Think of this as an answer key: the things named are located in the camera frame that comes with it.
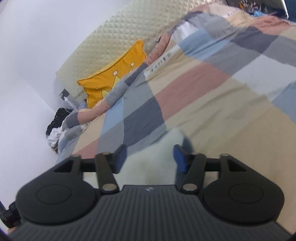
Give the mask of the person's left hand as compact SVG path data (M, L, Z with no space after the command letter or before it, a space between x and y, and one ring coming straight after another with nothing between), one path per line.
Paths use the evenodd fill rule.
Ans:
M9 228L9 229L7 230L8 235L10 235L11 233L13 233L15 230L17 230L17 227Z

